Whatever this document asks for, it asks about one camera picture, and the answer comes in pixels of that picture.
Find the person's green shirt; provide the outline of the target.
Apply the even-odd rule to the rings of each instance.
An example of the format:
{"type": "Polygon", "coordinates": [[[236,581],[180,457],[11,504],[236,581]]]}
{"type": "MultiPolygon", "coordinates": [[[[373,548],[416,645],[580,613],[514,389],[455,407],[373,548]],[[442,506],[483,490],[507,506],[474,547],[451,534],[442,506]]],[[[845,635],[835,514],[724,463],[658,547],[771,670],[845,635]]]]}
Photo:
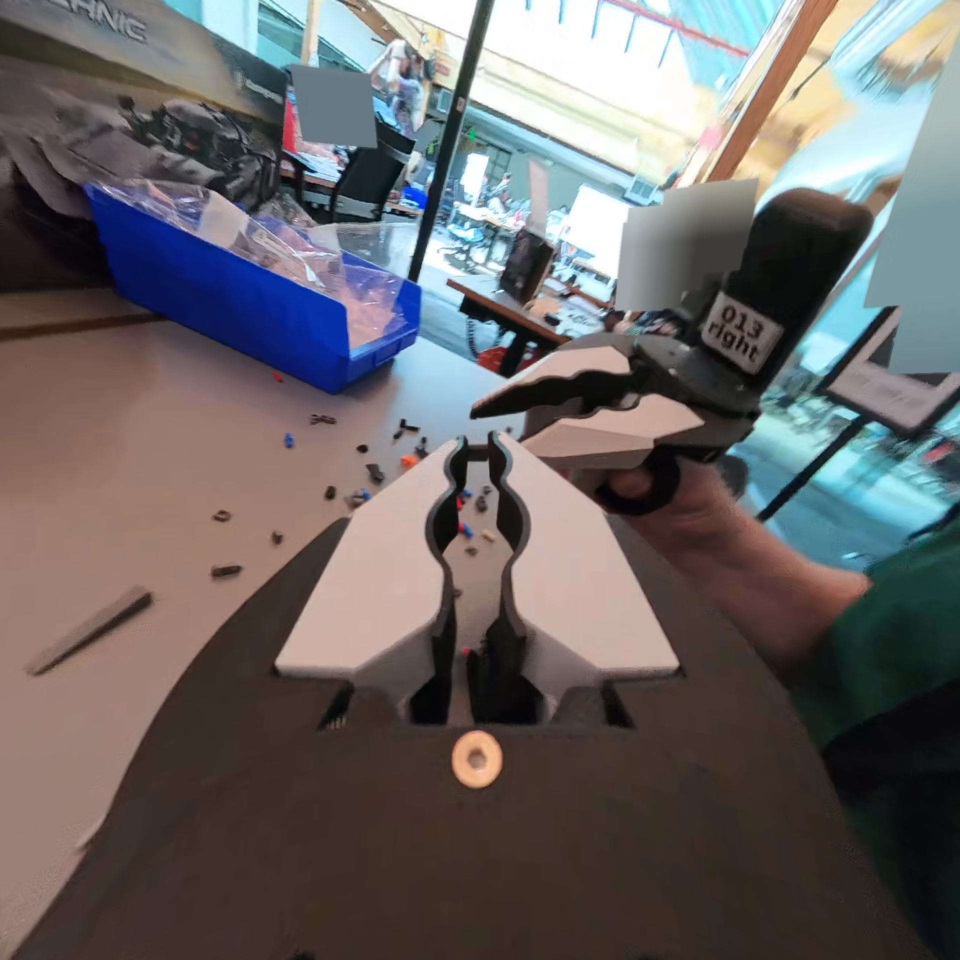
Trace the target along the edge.
{"type": "Polygon", "coordinates": [[[958,958],[958,507],[868,578],[791,698],[882,882],[930,952],[958,958]]]}

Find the scattered small lego pieces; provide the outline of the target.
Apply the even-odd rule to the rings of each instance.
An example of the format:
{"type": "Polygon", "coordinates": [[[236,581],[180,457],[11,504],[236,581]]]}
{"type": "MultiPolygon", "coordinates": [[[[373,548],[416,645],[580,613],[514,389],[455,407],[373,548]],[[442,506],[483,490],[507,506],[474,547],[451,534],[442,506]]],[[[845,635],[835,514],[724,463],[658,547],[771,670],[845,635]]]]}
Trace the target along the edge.
{"type": "Polygon", "coordinates": [[[245,384],[199,432],[193,466],[214,519],[211,579],[273,573],[412,470],[401,457],[483,440],[477,402],[504,380],[440,351],[410,350],[341,393],[288,379],[245,384]]]}

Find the black office chair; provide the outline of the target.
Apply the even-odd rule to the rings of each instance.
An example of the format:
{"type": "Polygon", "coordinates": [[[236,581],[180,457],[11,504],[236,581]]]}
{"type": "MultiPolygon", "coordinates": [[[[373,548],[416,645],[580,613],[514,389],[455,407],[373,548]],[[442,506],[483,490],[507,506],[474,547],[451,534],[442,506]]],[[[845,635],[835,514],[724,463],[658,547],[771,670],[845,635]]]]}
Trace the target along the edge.
{"type": "Polygon", "coordinates": [[[333,223],[382,220],[391,192],[407,168],[415,141],[374,118],[376,145],[353,150],[329,201],[333,223]]]}

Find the black box on desk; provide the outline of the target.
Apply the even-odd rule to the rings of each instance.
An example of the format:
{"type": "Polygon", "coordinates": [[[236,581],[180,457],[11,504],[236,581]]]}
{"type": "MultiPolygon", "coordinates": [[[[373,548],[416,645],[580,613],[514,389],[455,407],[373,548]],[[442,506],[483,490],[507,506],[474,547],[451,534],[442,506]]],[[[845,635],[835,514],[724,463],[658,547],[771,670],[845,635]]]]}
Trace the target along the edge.
{"type": "Polygon", "coordinates": [[[554,243],[523,226],[513,238],[499,276],[499,290],[527,306],[539,294],[556,256],[554,243]]]}

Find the blue plastic bin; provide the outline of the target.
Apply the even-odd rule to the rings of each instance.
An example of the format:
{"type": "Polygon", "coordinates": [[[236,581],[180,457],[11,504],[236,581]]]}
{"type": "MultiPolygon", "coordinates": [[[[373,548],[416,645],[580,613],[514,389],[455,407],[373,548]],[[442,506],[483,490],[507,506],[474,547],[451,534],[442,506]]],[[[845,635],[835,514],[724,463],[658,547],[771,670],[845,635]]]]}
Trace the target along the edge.
{"type": "Polygon", "coordinates": [[[330,394],[416,342],[420,288],[402,278],[398,325],[350,346],[341,301],[242,258],[85,184],[117,294],[189,330],[330,394]]]}

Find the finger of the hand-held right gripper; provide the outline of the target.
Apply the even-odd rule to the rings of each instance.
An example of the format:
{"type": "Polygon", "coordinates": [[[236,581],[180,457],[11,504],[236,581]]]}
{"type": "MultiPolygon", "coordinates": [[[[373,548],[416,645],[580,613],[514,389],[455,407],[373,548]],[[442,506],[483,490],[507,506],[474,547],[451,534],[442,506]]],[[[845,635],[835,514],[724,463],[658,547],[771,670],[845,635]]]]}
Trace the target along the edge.
{"type": "Polygon", "coordinates": [[[660,394],[630,407],[560,417],[521,441],[524,450],[556,470],[630,470],[658,441],[705,424],[686,404],[660,394]]]}
{"type": "Polygon", "coordinates": [[[475,401],[471,419],[527,413],[595,397],[616,401],[631,381],[630,359],[614,346],[557,349],[475,401]]]}

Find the person's right hand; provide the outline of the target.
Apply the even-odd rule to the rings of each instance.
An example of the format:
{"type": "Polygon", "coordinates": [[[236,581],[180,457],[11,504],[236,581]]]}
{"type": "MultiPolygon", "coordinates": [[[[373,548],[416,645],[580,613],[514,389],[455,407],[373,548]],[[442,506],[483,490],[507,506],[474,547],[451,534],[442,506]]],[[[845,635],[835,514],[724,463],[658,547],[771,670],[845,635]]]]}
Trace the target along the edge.
{"type": "Polygon", "coordinates": [[[670,458],[630,470],[561,470],[609,514],[619,517],[656,554],[689,573],[733,556],[749,517],[710,464],[670,458]]]}

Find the black framed sign stand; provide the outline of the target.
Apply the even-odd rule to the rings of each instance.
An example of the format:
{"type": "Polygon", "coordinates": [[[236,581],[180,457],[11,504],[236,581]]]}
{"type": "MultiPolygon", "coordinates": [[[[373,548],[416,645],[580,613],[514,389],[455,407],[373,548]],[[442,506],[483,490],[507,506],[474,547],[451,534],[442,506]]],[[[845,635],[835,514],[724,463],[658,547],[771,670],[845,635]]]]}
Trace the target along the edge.
{"type": "Polygon", "coordinates": [[[890,369],[902,314],[901,306],[878,311],[817,382],[817,396],[853,412],[854,417],[758,513],[759,521],[771,520],[866,426],[879,425],[894,438],[912,441],[958,403],[958,373],[896,373],[890,369]]]}

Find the clear plastic bags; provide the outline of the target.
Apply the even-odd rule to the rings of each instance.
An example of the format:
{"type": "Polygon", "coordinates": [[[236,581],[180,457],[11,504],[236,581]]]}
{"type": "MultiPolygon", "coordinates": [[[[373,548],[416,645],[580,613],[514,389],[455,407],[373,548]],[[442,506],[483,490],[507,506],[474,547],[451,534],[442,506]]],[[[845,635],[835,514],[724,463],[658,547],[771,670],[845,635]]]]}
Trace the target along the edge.
{"type": "Polygon", "coordinates": [[[373,342],[399,324],[402,277],[354,256],[332,226],[295,225],[281,215],[250,214],[206,186],[146,178],[97,186],[283,279],[341,302],[352,348],[373,342]]]}

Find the wooden office desk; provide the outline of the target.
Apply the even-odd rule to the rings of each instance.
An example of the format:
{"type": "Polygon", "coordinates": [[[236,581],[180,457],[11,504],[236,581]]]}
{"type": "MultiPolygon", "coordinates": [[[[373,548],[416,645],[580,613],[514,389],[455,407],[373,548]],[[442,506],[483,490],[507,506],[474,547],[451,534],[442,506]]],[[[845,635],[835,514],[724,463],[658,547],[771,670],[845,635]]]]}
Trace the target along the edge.
{"type": "Polygon", "coordinates": [[[449,278],[446,287],[462,296],[460,311],[469,321],[492,323],[512,334],[496,369],[503,378],[572,340],[612,332],[622,320],[620,312],[570,287],[543,289],[527,303],[490,277],[449,278]]]}

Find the grey wedge lego piece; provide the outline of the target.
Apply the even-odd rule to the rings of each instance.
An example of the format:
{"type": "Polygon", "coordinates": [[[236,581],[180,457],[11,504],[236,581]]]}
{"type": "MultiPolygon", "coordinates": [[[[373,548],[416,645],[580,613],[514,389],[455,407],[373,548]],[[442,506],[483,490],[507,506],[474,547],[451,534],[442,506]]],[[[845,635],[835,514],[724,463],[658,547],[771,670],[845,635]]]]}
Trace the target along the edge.
{"type": "Polygon", "coordinates": [[[78,626],[39,652],[25,666],[30,677],[38,677],[69,660],[103,636],[133,617],[147,610],[154,603],[154,593],[136,586],[120,597],[102,606],[78,626]]]}

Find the black pole stand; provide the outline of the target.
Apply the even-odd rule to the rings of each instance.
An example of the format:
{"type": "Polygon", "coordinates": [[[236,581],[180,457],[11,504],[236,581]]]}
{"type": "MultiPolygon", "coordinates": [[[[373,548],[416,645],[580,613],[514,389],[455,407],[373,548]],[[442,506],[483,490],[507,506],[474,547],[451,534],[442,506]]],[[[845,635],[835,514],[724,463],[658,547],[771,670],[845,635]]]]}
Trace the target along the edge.
{"type": "Polygon", "coordinates": [[[479,59],[483,51],[495,4],[494,1],[477,1],[474,6],[457,80],[453,88],[450,110],[440,139],[434,179],[428,192],[426,208],[421,218],[411,265],[407,275],[408,280],[414,283],[418,283],[421,278],[426,252],[449,180],[450,168],[461,135],[464,115],[470,102],[474,77],[479,65],[479,59]]]}

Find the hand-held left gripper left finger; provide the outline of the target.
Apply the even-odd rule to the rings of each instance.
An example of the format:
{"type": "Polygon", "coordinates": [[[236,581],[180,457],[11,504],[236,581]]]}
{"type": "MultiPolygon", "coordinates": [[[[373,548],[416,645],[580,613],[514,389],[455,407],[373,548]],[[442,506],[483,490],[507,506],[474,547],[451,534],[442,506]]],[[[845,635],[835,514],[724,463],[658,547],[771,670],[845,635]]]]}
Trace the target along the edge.
{"type": "Polygon", "coordinates": [[[275,658],[279,675],[382,690],[409,712],[426,691],[448,709],[457,627],[445,552],[468,463],[467,439],[451,439],[355,510],[275,658]]]}

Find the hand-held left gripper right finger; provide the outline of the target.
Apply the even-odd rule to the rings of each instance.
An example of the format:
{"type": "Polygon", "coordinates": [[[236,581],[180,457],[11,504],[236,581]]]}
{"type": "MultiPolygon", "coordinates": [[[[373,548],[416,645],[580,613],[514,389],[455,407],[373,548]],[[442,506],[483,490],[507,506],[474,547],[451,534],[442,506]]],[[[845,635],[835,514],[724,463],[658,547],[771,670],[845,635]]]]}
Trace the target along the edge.
{"type": "Polygon", "coordinates": [[[487,435],[496,524],[511,554],[487,633],[487,708],[524,685],[556,709],[570,690],[670,678],[680,660],[606,513],[509,435],[487,435]]]}

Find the person's right forearm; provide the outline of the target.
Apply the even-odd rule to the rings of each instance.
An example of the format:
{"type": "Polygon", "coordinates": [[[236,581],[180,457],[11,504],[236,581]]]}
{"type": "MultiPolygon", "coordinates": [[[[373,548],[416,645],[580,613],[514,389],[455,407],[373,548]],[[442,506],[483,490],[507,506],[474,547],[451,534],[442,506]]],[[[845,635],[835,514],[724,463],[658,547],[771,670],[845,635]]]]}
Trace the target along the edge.
{"type": "Polygon", "coordinates": [[[786,684],[872,587],[862,572],[805,557],[738,507],[686,536],[671,564],[786,684]]]}

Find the dark lego set box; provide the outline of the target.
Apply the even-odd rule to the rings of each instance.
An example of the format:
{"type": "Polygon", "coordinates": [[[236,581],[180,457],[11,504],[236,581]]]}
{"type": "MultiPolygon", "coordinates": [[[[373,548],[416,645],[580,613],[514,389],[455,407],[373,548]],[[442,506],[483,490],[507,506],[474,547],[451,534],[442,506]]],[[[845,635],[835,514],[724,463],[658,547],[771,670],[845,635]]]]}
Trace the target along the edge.
{"type": "Polygon", "coordinates": [[[111,281],[85,184],[256,211],[280,189],[286,75],[165,2],[1,3],[1,292],[111,281]]]}

